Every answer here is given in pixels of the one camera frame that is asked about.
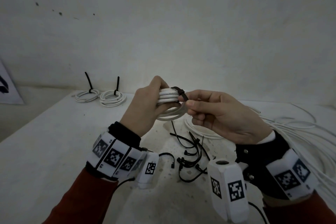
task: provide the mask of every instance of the red sleeve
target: red sleeve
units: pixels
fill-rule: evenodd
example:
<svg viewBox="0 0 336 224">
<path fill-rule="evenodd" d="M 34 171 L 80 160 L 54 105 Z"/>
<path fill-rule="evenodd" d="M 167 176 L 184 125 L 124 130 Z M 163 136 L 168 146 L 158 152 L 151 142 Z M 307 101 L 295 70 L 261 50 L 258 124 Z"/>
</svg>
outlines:
<svg viewBox="0 0 336 224">
<path fill-rule="evenodd" d="M 266 206 L 264 211 L 270 224 L 336 224 L 335 214 L 316 192 L 299 204 L 282 207 Z"/>
<path fill-rule="evenodd" d="M 84 168 L 43 223 L 102 223 L 117 185 L 90 175 Z"/>
</svg>

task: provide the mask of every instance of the fingernail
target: fingernail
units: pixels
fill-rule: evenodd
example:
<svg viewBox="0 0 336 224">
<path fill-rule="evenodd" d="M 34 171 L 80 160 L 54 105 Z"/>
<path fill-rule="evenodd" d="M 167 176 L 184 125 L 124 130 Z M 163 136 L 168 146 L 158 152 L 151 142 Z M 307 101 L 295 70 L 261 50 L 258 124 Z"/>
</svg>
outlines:
<svg viewBox="0 0 336 224">
<path fill-rule="evenodd" d="M 188 100 L 185 104 L 189 107 L 192 107 L 194 105 L 195 101 L 194 100 Z"/>
</svg>

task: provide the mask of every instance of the person's left hand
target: person's left hand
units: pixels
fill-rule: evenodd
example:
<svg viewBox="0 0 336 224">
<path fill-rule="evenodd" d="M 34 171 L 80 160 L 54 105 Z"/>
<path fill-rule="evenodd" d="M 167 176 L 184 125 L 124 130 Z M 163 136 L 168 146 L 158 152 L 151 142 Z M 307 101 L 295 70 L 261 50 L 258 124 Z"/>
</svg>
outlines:
<svg viewBox="0 0 336 224">
<path fill-rule="evenodd" d="M 155 76 L 147 87 L 135 92 L 133 100 L 126 110 L 120 123 L 129 130 L 142 137 L 154 125 L 156 118 L 172 107 L 179 107 L 179 103 L 166 103 L 157 106 L 159 90 L 169 88 L 159 76 Z"/>
</svg>

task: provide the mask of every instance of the table surface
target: table surface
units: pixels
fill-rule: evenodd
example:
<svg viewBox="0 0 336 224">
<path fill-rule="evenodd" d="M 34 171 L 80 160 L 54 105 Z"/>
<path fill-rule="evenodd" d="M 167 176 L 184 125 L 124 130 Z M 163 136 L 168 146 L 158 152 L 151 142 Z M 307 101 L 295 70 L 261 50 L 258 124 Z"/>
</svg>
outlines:
<svg viewBox="0 0 336 224">
<path fill-rule="evenodd" d="M 41 223 L 70 188 L 86 162 L 97 136 L 119 121 L 133 98 L 120 106 L 106 108 L 98 100 L 77 103 L 73 93 L 50 107 L 0 143 L 0 223 Z M 242 101 L 259 109 L 263 116 L 291 116 L 311 121 L 304 111 L 291 104 Z M 332 107 L 300 105 L 317 118 L 317 123 L 336 132 L 336 111 Z M 174 121 L 179 135 L 189 137 L 183 118 Z M 170 122 L 156 121 L 142 138 L 141 146 L 155 152 L 182 157 L 184 148 Z M 226 140 L 204 140 L 210 156 L 234 161 L 234 145 Z M 152 188 L 140 190 L 134 182 L 122 185 L 114 194 L 104 223 L 224 223 L 212 208 L 207 175 L 192 183 L 180 181 L 178 166 L 171 169 L 169 156 L 160 158 Z M 207 165 L 202 157 L 201 167 Z M 183 169 L 186 179 L 198 171 Z M 260 191 L 249 184 L 249 201 L 262 208 Z M 262 223 L 251 208 L 248 223 Z"/>
</svg>

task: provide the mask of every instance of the white poster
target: white poster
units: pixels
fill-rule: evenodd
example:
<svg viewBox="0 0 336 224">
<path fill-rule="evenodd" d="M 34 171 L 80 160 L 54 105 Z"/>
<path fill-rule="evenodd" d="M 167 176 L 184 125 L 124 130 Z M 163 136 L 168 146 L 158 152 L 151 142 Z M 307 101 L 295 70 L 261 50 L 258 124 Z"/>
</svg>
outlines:
<svg viewBox="0 0 336 224">
<path fill-rule="evenodd" d="M 4 104 L 19 104 L 24 102 L 16 90 L 9 74 L 0 60 L 0 103 Z"/>
</svg>

